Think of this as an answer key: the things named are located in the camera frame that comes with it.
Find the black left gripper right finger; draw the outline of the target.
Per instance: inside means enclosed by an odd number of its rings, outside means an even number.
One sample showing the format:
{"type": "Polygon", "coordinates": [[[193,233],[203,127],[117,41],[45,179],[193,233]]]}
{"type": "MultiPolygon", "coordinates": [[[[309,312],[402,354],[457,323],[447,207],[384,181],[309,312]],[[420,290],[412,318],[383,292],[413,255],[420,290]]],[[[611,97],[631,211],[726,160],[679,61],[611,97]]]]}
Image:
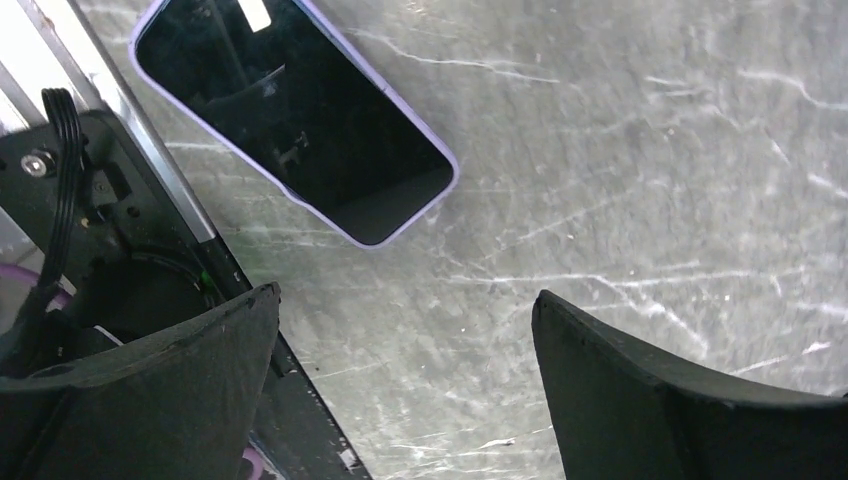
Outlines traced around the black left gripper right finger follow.
{"type": "Polygon", "coordinates": [[[843,479],[847,401],[722,373],[550,291],[532,332],[570,479],[843,479]]]}

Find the phone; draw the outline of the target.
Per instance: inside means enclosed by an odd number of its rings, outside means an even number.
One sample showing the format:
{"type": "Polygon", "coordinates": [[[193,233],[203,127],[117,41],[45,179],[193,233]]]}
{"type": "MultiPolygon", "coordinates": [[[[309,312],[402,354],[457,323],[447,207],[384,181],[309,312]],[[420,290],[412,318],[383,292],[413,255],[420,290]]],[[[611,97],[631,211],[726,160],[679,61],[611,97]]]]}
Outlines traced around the phone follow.
{"type": "Polygon", "coordinates": [[[129,44],[160,95],[348,241],[394,239],[455,155],[310,1],[153,3],[129,44]]]}

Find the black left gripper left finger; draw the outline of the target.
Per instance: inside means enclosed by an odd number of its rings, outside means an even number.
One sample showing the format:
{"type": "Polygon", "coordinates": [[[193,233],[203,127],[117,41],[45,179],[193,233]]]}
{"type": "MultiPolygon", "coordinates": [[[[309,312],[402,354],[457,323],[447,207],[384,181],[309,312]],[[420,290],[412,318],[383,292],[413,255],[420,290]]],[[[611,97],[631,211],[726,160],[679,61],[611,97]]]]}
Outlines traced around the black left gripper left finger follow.
{"type": "Polygon", "coordinates": [[[5,479],[234,479],[278,334],[268,283],[101,353],[1,381],[5,479]]]}

